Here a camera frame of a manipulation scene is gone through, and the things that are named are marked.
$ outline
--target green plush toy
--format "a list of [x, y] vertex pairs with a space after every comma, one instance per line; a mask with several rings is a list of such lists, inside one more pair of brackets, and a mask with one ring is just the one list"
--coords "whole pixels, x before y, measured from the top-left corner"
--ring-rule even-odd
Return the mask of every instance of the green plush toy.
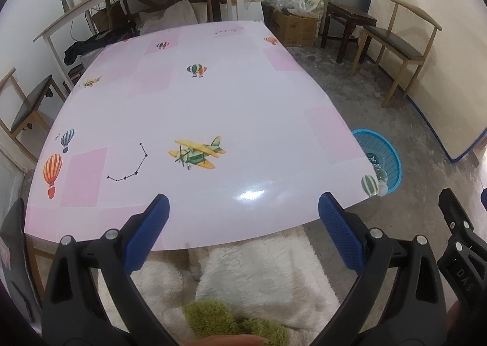
[[268, 346], [288, 346], [287, 329], [271, 320], [255, 317], [241, 322], [230, 309], [216, 299], [203, 299], [183, 307], [184, 316], [198, 338], [212, 335], [257, 335], [268, 340]]

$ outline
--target finger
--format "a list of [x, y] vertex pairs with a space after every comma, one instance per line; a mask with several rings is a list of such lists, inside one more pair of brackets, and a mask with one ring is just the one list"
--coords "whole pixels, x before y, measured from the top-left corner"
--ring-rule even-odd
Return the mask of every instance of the finger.
[[190, 342], [187, 346], [264, 346], [266, 338], [256, 335], [215, 335]]

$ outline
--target hot air balloon print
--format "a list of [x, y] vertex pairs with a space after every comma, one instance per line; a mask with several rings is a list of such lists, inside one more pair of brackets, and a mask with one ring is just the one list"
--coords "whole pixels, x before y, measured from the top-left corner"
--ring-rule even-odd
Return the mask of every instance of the hot air balloon print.
[[63, 136], [61, 137], [61, 144], [64, 146], [63, 153], [66, 154], [68, 152], [68, 144], [71, 141], [72, 137], [75, 135], [75, 130], [70, 129], [68, 130]]
[[197, 73], [198, 73], [198, 77], [200, 77], [200, 78], [201, 78], [201, 77], [203, 77], [203, 73], [204, 73], [205, 71], [206, 71], [206, 67], [201, 66], [201, 67], [198, 69], [198, 71], [197, 71]]
[[196, 77], [196, 75], [199, 75], [199, 77], [203, 77], [203, 73], [206, 71], [206, 67], [202, 65], [191, 65], [188, 66], [187, 70], [189, 73], [193, 73], [193, 78]]
[[54, 182], [58, 178], [58, 174], [62, 166], [62, 157], [59, 154], [54, 154], [49, 157], [44, 165], [44, 180], [49, 184], [49, 189], [47, 190], [47, 196], [50, 199], [54, 197], [56, 188], [54, 188]]
[[276, 45], [278, 42], [277, 39], [274, 37], [266, 37], [264, 38], [264, 40], [266, 40], [268, 43], [271, 43], [272, 45]]
[[379, 192], [379, 185], [376, 179], [369, 175], [362, 177], [362, 188], [369, 197], [377, 195]]

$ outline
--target chair seat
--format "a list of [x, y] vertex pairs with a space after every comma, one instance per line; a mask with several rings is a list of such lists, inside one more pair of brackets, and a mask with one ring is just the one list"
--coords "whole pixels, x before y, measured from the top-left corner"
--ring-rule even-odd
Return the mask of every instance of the chair seat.
[[49, 89], [49, 84], [52, 81], [53, 76], [50, 75], [46, 77], [39, 85], [37, 85], [32, 92], [29, 93], [27, 99], [20, 106], [20, 110], [15, 117], [14, 123], [10, 128], [10, 133], [14, 133], [22, 122], [24, 122], [27, 117], [32, 113], [33, 110], [37, 110], [40, 106], [40, 102], [44, 98], [47, 90]]
[[396, 51], [401, 53], [410, 61], [424, 61], [424, 56], [409, 43], [404, 41], [400, 36], [394, 34], [387, 29], [382, 29], [375, 26], [364, 26], [364, 29], [370, 31], [372, 34], [389, 44]]

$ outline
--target screw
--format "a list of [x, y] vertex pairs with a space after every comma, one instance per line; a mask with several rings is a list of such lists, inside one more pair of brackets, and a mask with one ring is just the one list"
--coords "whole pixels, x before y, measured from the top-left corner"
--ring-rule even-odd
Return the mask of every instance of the screw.
[[72, 240], [71, 236], [69, 236], [69, 235], [63, 236], [61, 239], [61, 244], [63, 246], [67, 246], [68, 244], [71, 243], [71, 240]]
[[118, 236], [118, 230], [117, 229], [108, 229], [108, 231], [105, 232], [105, 237], [108, 240], [113, 240]]
[[379, 228], [372, 228], [370, 234], [374, 239], [380, 239], [383, 236], [383, 233]]
[[416, 240], [417, 240], [417, 242], [418, 242], [419, 244], [423, 244], [423, 245], [424, 245], [424, 244], [428, 243], [428, 239], [427, 239], [427, 238], [425, 238], [423, 235], [418, 235], [418, 236], [416, 237]]

